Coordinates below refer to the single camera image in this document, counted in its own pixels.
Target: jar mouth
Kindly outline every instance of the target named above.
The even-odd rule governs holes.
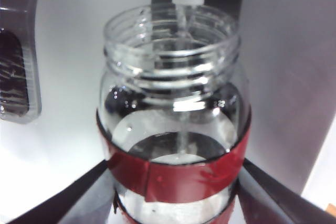
[[[208,6],[136,7],[110,19],[104,37],[107,61],[130,74],[197,74],[230,63],[239,47],[235,20]]]

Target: glass jar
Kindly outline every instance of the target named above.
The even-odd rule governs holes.
[[[232,199],[250,125],[237,23],[207,6],[160,4],[119,14],[104,36],[97,121],[120,201],[137,202],[131,217],[144,224],[207,223]],[[139,214],[149,202],[156,219]]]

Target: jar neck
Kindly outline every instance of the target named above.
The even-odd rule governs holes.
[[[110,71],[128,87],[183,98],[212,92],[231,77],[240,40],[226,14],[172,4],[128,12],[109,21],[104,48]]]

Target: jar rim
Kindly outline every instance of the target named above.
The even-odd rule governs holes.
[[[118,20],[122,19],[123,16],[130,15],[132,12],[136,12],[137,10],[146,10],[150,11],[153,13],[153,10],[160,10],[161,12],[165,9],[168,8],[197,8],[202,11],[206,11],[208,13],[211,13],[217,18],[221,20],[225,20],[226,24],[230,24],[227,32],[227,37],[223,38],[222,40],[197,47],[195,49],[183,49],[183,50],[164,50],[164,51],[155,51],[152,53],[148,53],[145,49],[143,48],[137,48],[133,46],[126,45],[125,43],[122,43],[117,40],[116,36],[113,36],[113,33],[111,32],[113,30],[113,27],[116,23],[118,23]],[[215,8],[215,7],[210,7],[206,5],[177,5],[177,4],[172,4],[172,3],[160,3],[160,4],[150,4],[150,5],[143,5],[143,6],[138,6],[134,7],[131,9],[127,9],[111,19],[108,20],[104,27],[104,38],[106,42],[112,43],[113,45],[117,46],[119,49],[122,49],[123,51],[127,51],[130,54],[134,55],[156,55],[156,56],[161,56],[161,55],[170,55],[172,57],[185,57],[189,55],[196,55],[196,54],[203,54],[205,52],[213,51],[216,50],[217,48],[223,47],[226,44],[232,43],[232,41],[239,41],[239,35],[238,35],[238,23],[235,21],[230,15],[227,13]]]

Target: red label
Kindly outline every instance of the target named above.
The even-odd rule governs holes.
[[[229,153],[188,165],[166,165],[134,157],[106,138],[114,177],[147,202],[186,203],[214,195],[230,185],[242,167],[249,130]]]

